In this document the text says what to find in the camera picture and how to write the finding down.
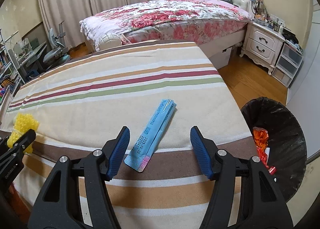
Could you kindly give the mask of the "yellow foam net roll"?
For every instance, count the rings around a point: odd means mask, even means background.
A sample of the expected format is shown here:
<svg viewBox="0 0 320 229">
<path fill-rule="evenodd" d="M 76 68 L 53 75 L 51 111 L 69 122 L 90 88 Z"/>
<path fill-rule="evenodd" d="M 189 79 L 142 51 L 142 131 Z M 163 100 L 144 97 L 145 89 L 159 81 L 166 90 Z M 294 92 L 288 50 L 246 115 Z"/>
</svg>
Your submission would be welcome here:
<svg viewBox="0 0 320 229">
<path fill-rule="evenodd" d="M 18 113 L 15 118 L 13 131 L 7 140 L 7 146 L 12 148 L 14 143 L 17 142 L 23 134 L 25 134 L 29 129 L 37 131 L 39 125 L 39 121 L 37 121 L 32 114 Z"/>
</svg>

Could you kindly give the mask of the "floral bed with quilt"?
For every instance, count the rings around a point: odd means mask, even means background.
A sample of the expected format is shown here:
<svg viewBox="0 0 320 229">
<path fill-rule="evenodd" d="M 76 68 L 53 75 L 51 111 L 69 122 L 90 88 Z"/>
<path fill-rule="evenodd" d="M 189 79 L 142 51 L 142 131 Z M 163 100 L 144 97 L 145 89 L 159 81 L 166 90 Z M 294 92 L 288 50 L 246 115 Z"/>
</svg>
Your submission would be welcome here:
<svg viewBox="0 0 320 229">
<path fill-rule="evenodd" d="M 79 25 L 97 52 L 148 40 L 202 45 L 243 29 L 251 18 L 248 11 L 222 0 L 150 0 L 105 10 Z"/>
</svg>

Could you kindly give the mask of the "grey office chair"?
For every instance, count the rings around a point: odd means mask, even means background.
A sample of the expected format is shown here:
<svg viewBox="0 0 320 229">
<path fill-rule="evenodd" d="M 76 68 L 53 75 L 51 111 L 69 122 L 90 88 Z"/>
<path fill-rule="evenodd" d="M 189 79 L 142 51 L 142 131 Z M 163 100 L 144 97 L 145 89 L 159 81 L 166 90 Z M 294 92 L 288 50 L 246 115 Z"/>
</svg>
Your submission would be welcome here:
<svg viewBox="0 0 320 229">
<path fill-rule="evenodd" d="M 63 30 L 63 23 L 64 21 L 59 23 L 58 35 L 54 34 L 53 28 L 50 28 L 49 30 L 48 40 L 53 49 L 49 51 L 43 58 L 46 71 L 63 65 L 71 60 L 71 56 L 68 54 L 68 48 L 65 43 L 66 33 Z"/>
</svg>

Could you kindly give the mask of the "white wardrobe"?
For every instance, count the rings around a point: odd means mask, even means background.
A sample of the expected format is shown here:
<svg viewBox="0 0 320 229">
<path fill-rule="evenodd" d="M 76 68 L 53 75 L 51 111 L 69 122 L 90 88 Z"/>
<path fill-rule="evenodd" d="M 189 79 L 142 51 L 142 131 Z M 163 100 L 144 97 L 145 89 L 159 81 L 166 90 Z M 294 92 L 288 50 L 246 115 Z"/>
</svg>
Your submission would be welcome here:
<svg viewBox="0 0 320 229">
<path fill-rule="evenodd" d="M 307 158 L 319 155 L 319 3 L 313 0 L 312 22 L 304 61 L 287 93 L 286 107 L 295 115 L 306 140 Z"/>
</svg>

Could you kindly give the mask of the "black trash bin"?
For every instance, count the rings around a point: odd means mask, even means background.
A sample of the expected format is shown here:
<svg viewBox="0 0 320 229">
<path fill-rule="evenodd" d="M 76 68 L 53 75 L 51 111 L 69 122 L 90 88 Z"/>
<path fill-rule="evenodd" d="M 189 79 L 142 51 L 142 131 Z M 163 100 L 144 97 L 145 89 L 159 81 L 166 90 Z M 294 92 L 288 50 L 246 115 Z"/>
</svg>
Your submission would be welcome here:
<svg viewBox="0 0 320 229">
<path fill-rule="evenodd" d="M 268 132 L 268 165 L 276 167 L 275 177 L 285 201 L 289 201 L 302 184 L 307 161 L 306 140 L 299 122 L 289 109 L 267 97 L 247 102 L 241 113 L 249 127 Z"/>
</svg>

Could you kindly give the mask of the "plastic drawer unit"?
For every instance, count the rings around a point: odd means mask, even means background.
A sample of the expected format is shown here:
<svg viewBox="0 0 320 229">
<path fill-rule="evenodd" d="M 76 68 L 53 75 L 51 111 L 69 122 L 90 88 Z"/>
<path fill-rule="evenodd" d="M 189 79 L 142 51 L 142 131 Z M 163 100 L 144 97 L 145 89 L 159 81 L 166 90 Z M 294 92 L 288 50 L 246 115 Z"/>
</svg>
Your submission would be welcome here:
<svg viewBox="0 0 320 229">
<path fill-rule="evenodd" d="M 303 53 L 299 45 L 285 41 L 279 53 L 272 77 L 286 88 L 290 86 L 303 62 Z"/>
</svg>

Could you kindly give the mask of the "red crumpled plastic bag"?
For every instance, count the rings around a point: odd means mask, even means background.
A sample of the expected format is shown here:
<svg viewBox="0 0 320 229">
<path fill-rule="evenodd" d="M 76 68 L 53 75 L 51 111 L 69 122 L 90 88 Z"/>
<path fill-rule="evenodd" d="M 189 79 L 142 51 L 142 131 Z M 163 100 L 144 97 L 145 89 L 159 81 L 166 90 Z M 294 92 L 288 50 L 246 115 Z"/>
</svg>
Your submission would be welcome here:
<svg viewBox="0 0 320 229">
<path fill-rule="evenodd" d="M 261 159 L 264 166 L 268 169 L 271 175 L 277 171 L 276 167 L 268 165 L 268 157 L 270 155 L 270 148 L 268 147 L 268 132 L 266 129 L 254 127 L 253 139 L 257 148 L 258 157 Z"/>
</svg>

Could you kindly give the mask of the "blue packet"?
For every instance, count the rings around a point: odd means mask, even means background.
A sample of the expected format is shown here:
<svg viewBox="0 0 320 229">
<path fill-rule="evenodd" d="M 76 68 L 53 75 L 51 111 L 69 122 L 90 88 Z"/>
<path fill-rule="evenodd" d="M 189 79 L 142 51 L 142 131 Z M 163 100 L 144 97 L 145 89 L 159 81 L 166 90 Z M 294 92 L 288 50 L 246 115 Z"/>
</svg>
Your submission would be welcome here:
<svg viewBox="0 0 320 229">
<path fill-rule="evenodd" d="M 172 99 L 163 99 L 153 113 L 148 124 L 140 134 L 124 163 L 141 173 L 149 163 L 153 153 L 167 128 L 175 111 L 176 103 Z"/>
</svg>

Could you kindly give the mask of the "cluttered desk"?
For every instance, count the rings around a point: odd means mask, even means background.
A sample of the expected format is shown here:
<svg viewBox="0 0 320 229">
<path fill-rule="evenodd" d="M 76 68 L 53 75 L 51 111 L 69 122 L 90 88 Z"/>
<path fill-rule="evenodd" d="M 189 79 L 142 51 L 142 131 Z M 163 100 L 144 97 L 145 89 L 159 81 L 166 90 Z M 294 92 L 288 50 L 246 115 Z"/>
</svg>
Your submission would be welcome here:
<svg viewBox="0 0 320 229">
<path fill-rule="evenodd" d="M 3 42 L 3 46 L 1 48 L 1 52 L 6 51 L 7 56 L 9 57 L 9 63 L 6 64 L 4 68 L 4 72 L 6 72 L 7 68 L 10 68 L 11 66 L 14 68 L 12 73 L 16 73 L 17 76 L 14 79 L 14 86 L 9 86 L 8 90 L 10 90 L 10 93 L 12 96 L 15 96 L 18 89 L 27 83 L 29 80 L 31 80 L 31 74 L 28 74 L 27 68 L 33 67 L 35 65 L 35 73 L 39 74 L 44 72 L 44 68 L 42 67 L 42 64 L 40 63 L 39 59 L 41 55 L 46 51 L 47 49 L 47 43 L 43 42 L 39 44 L 35 49 L 33 49 L 29 42 L 27 42 L 26 46 L 29 46 L 30 48 L 27 48 L 27 52 L 24 54 L 22 53 L 22 58 L 18 59 L 18 55 L 16 54 L 14 49 L 7 49 L 6 43 L 17 46 L 18 50 L 22 51 L 22 48 L 19 44 L 13 44 L 11 42 L 12 38 L 18 34 L 18 31 L 14 32 L 10 37 L 3 40 L 3 37 L 1 37 L 1 42 Z"/>
</svg>

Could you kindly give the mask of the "white nightstand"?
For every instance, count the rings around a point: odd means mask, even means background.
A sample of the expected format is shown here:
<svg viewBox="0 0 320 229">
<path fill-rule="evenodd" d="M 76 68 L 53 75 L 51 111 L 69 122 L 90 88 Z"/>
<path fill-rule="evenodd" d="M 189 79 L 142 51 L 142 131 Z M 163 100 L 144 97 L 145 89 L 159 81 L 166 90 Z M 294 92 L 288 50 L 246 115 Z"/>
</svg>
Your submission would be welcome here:
<svg viewBox="0 0 320 229">
<path fill-rule="evenodd" d="M 272 29 L 250 21 L 240 57 L 248 56 L 255 64 L 268 69 L 270 76 L 276 66 L 285 38 Z"/>
</svg>

